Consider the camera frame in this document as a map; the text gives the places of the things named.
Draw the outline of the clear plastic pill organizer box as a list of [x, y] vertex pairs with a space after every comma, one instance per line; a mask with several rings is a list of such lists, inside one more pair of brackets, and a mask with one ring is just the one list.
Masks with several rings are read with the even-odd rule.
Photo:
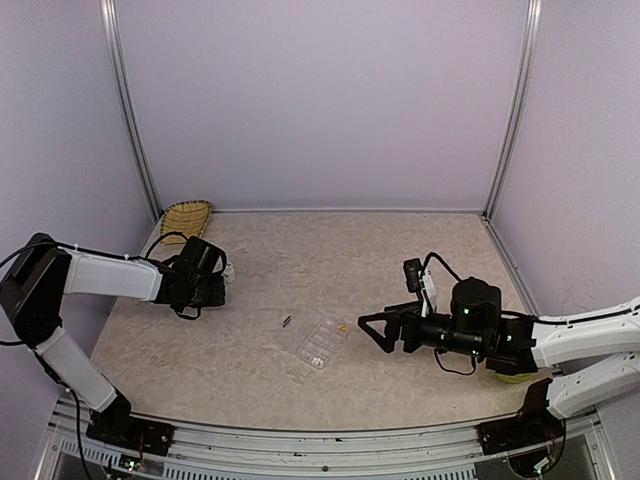
[[[339, 331], [339, 325], [346, 326], [348, 330]], [[288, 315], [275, 330], [274, 337], [287, 353], [316, 370], [323, 370], [341, 349], [350, 331], [346, 323], [332, 318], [311, 319]], [[322, 358], [324, 364], [313, 365], [313, 357]]]

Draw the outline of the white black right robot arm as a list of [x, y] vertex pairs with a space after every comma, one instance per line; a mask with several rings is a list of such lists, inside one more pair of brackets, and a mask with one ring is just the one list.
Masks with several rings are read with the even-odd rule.
[[639, 385], [639, 300], [569, 316], [534, 316], [503, 309], [499, 288], [469, 277], [457, 282], [450, 311], [439, 313], [427, 291], [418, 299], [359, 317], [359, 327], [385, 352], [428, 346], [485, 363], [497, 374], [533, 374], [564, 362], [596, 363], [544, 387], [543, 405], [556, 418], [572, 416]]

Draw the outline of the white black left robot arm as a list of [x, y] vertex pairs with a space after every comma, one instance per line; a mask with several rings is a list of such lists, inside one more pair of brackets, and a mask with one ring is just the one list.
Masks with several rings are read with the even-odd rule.
[[168, 306], [178, 317], [196, 320], [205, 308], [225, 303], [235, 278], [221, 248], [192, 236], [166, 259], [116, 255], [58, 242], [37, 233], [2, 260], [1, 308], [16, 338], [96, 414], [102, 430], [121, 445], [140, 434], [130, 404], [91, 363], [68, 334], [60, 316], [67, 295], [123, 297]]

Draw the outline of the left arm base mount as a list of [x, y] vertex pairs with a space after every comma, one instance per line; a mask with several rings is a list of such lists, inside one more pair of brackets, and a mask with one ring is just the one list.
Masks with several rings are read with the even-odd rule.
[[115, 399], [102, 411], [90, 410], [86, 435], [105, 444], [162, 457], [168, 455], [175, 427], [131, 413], [131, 403], [116, 391]]

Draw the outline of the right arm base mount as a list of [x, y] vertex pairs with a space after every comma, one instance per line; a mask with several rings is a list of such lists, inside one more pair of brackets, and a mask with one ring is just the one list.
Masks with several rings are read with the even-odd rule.
[[522, 406], [514, 415], [482, 422], [476, 427], [484, 455], [536, 445], [563, 435], [564, 422], [548, 409], [550, 384], [550, 379], [531, 384]]

